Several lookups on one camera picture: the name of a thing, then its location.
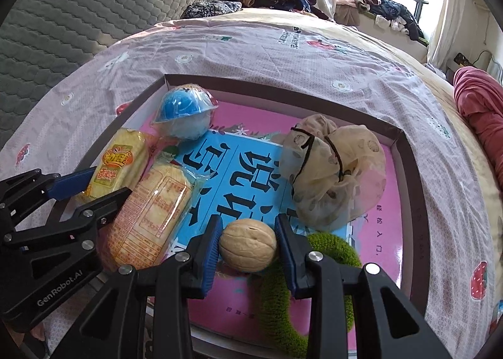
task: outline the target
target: metal bolt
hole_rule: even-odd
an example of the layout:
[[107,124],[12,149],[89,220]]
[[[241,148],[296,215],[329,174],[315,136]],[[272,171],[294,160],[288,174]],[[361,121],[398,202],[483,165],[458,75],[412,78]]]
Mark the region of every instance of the metal bolt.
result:
[[379,268],[379,265],[371,262],[370,264],[365,265],[365,271],[369,274],[376,275],[381,271],[381,269]]
[[94,248],[94,243],[91,240],[84,240],[82,241],[82,248],[84,248],[87,251],[90,251]]
[[174,255],[175,260],[180,261],[180,262],[185,262],[190,258],[190,254],[186,253],[185,251],[176,253]]
[[310,260],[313,260],[313,261],[321,261],[321,260],[323,260],[323,254],[320,253],[320,251],[311,251],[308,254],[308,257],[309,257]]
[[119,267],[119,274],[120,275],[127,275],[133,272],[133,267],[129,264],[121,265]]

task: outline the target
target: green fuzzy object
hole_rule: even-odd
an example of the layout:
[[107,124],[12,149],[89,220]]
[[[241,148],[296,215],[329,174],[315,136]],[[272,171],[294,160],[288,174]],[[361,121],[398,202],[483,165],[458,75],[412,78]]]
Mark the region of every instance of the green fuzzy object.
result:
[[[314,233],[307,236],[315,251],[328,255],[339,264],[361,267],[356,251],[342,238],[330,233]],[[306,357],[307,337],[300,335],[290,322],[290,291],[286,286],[283,269],[274,263],[263,277],[260,292],[259,321],[263,332],[276,347],[293,357]],[[353,304],[345,296],[346,324],[348,332],[353,327]]]

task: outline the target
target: bed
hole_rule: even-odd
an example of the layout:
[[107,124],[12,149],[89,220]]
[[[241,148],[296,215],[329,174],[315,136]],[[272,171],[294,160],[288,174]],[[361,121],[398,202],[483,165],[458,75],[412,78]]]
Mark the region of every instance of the bed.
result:
[[17,0],[0,26],[0,148],[59,81],[195,1],[211,0]]
[[[116,109],[165,73],[292,89],[403,129],[428,208],[432,267],[426,319],[453,357],[468,359],[479,351],[493,307],[503,297],[503,203],[491,166],[446,81],[408,54],[351,28],[250,8],[158,24],[102,51],[53,87],[0,152],[0,179],[35,167],[71,173],[115,119]],[[50,206],[22,227],[39,225]],[[476,300],[470,280],[481,262],[488,266],[487,287],[485,297]],[[80,292],[44,321],[49,347],[86,298]]]

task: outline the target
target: gray quilted fabric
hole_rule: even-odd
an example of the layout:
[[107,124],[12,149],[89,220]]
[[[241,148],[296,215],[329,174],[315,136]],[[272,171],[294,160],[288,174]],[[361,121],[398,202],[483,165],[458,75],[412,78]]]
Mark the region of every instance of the gray quilted fabric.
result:
[[59,81],[195,1],[211,0],[18,0],[0,27],[0,149]]

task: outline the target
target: yellow packaged snack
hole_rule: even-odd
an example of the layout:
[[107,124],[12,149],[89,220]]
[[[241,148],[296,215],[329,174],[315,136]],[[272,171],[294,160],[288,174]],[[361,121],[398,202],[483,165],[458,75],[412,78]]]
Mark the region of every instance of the yellow packaged snack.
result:
[[107,248],[115,263],[137,269],[159,264],[198,186],[187,170],[157,158],[109,227]]
[[148,163],[150,138],[137,130],[119,129],[84,194],[96,199],[122,187],[133,190]]

